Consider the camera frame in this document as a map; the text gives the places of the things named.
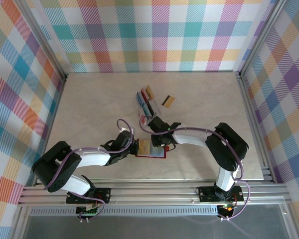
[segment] beige marble surface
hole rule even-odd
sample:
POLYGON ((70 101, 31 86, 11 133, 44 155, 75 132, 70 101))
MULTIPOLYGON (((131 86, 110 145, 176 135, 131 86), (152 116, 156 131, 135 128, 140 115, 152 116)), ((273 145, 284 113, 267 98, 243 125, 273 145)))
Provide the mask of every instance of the beige marble surface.
MULTIPOLYGON (((249 144, 244 160, 246 179, 263 179, 252 134, 234 73, 71 73, 58 108, 47 149, 60 140, 72 146, 98 147, 118 135, 116 120, 136 129, 136 138, 150 138, 138 126, 134 97, 150 85, 157 104, 176 98, 162 118, 172 124, 213 129, 228 123, 249 144)), ((79 168, 89 178, 216 179, 219 166, 207 147, 182 144, 167 159, 129 155, 107 167, 79 168)))

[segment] metal grate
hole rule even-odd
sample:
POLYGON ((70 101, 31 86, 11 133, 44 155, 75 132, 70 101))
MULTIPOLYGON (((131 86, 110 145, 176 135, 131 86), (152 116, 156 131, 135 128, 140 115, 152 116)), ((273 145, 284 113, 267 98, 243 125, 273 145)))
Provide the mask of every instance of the metal grate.
MULTIPOLYGON (((76 207, 32 207, 30 216, 75 216, 76 207)), ((216 215, 217 206, 107 206, 102 216, 189 216, 216 215)))

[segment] table surface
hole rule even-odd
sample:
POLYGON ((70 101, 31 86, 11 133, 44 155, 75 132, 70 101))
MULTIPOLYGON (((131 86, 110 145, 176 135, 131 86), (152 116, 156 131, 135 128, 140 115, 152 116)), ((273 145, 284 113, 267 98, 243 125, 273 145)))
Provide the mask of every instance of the table surface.
MULTIPOLYGON (((138 125, 135 94, 150 85, 162 118, 169 124, 214 129, 229 124, 249 145, 243 160, 245 179, 263 179, 256 147, 234 73, 72 73, 65 84, 47 150, 65 140, 73 149, 98 147, 119 134, 125 119, 135 138, 150 138, 138 125), (175 97, 171 107, 161 103, 175 97)), ((207 147, 177 145, 166 159, 129 155, 111 166, 78 168, 88 178, 206 179, 217 178, 219 166, 207 147)))

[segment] gray floor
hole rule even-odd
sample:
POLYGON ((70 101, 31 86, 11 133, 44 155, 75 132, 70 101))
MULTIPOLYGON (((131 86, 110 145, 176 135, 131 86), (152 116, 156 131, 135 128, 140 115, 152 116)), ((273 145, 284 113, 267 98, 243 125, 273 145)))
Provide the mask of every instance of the gray floor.
POLYGON ((278 205, 248 206, 230 222, 214 216, 173 218, 99 217, 80 223, 77 217, 30 217, 25 239, 287 239, 278 205))

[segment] black wire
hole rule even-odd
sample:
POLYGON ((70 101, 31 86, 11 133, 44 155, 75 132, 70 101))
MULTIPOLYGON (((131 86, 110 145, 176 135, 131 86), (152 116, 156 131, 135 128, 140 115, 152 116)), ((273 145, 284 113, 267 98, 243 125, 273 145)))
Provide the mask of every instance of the black wire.
POLYGON ((167 152, 170 152, 170 151, 176 149, 176 144, 173 144, 173 145, 174 145, 174 148, 167 150, 167 152))

